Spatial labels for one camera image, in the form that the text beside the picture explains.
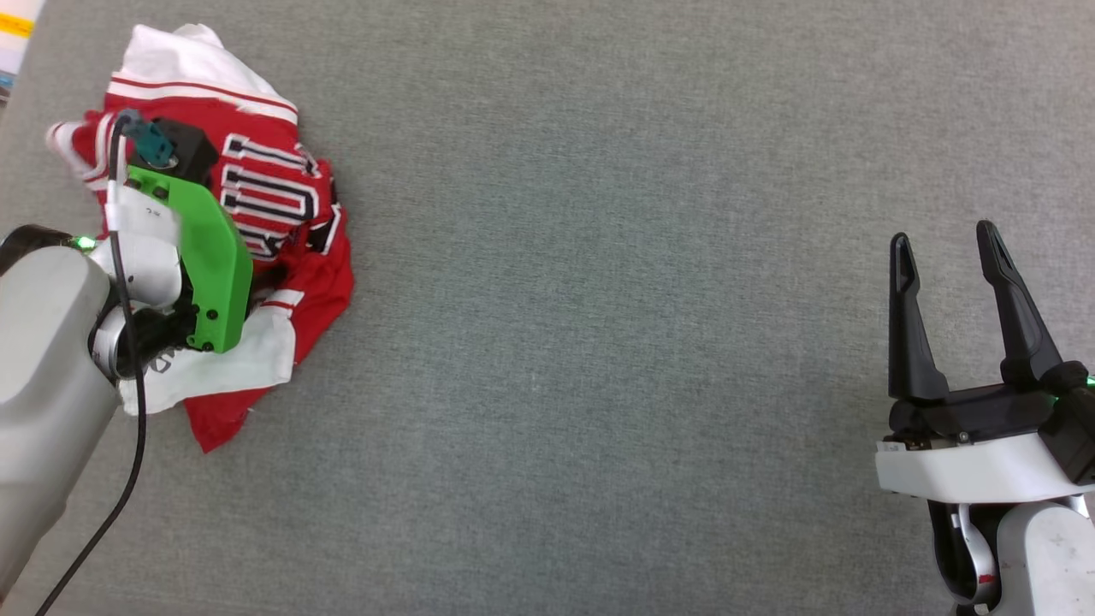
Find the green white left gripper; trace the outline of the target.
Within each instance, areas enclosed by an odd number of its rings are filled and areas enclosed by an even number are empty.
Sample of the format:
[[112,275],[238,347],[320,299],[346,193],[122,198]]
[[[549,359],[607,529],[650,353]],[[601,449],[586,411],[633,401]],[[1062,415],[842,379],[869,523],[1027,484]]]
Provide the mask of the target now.
[[129,165],[104,184],[107,229],[93,261],[130,300],[194,312],[183,341],[227,353],[241,340],[252,259],[231,216],[199,182]]

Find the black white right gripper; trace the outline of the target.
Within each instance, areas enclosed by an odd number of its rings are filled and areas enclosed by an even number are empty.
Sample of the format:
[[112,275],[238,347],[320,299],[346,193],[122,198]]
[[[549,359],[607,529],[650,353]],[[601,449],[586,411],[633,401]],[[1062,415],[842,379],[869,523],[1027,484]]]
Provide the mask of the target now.
[[889,246],[891,432],[873,457],[879,486],[927,501],[1002,505],[1095,493],[1095,376],[1062,363],[1000,230],[978,221],[998,303],[1003,382],[950,390],[935,365],[904,233]]

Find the red and white jersey garment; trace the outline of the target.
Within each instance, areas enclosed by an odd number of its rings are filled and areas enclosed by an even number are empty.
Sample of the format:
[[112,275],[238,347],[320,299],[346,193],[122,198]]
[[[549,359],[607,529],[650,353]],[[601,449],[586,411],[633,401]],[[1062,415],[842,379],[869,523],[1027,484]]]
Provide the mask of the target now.
[[145,376],[149,412],[184,406],[205,453],[229,443],[274,386],[289,382],[351,304],[351,242],[328,160],[299,139],[296,105],[227,50],[207,25],[136,25],[100,111],[51,125],[44,140],[97,202],[114,117],[134,109],[204,130],[219,159],[211,191],[253,261],[257,315],[224,355],[168,351]]

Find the white metal equipment box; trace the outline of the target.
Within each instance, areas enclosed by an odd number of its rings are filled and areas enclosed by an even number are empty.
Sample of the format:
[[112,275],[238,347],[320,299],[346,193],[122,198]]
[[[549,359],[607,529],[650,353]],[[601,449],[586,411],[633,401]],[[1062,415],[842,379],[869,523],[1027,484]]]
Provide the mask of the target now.
[[11,98],[36,21],[47,0],[0,0],[0,108]]

